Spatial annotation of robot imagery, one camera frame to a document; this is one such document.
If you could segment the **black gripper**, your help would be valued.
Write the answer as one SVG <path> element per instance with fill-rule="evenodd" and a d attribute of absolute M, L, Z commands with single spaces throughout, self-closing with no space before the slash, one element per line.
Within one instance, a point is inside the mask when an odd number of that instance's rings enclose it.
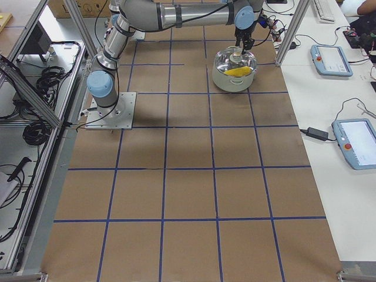
<path fill-rule="evenodd" d="M 250 51 L 254 45 L 254 39 L 251 37 L 254 31 L 254 24 L 246 29 L 235 28 L 235 37 L 236 43 L 235 46 L 240 47 L 240 41 L 243 42 L 242 54 L 245 54 L 247 51 Z"/>

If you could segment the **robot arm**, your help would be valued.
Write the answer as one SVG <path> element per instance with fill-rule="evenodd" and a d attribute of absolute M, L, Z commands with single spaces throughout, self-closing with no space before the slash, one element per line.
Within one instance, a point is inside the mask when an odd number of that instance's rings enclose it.
<path fill-rule="evenodd" d="M 263 1 L 224 1 L 203 4 L 163 4 L 154 1 L 121 1 L 103 50 L 94 58 L 87 79 L 99 117 L 111 119 L 124 109 L 115 89 L 118 61 L 135 31 L 162 32 L 186 26 L 234 25 L 253 32 Z"/>

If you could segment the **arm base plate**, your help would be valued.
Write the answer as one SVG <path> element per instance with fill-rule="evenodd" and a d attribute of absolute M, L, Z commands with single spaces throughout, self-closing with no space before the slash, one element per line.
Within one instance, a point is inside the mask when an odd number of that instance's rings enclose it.
<path fill-rule="evenodd" d="M 92 98 L 90 111 L 87 116 L 85 129 L 88 130 L 132 130 L 136 104 L 136 92 L 120 92 L 119 100 L 114 109 L 98 107 Z"/>
<path fill-rule="evenodd" d="M 141 31 L 135 31 L 134 34 L 129 38 L 131 41 L 143 41 L 145 39 L 146 33 Z"/>

